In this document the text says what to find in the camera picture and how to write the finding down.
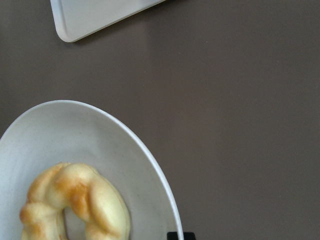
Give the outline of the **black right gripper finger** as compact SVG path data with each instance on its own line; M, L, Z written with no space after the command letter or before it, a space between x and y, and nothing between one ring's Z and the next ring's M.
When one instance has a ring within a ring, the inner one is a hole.
M167 240L180 240L178 233L176 231L171 231L167 233ZM194 232L183 232L182 240L196 240L196 235Z

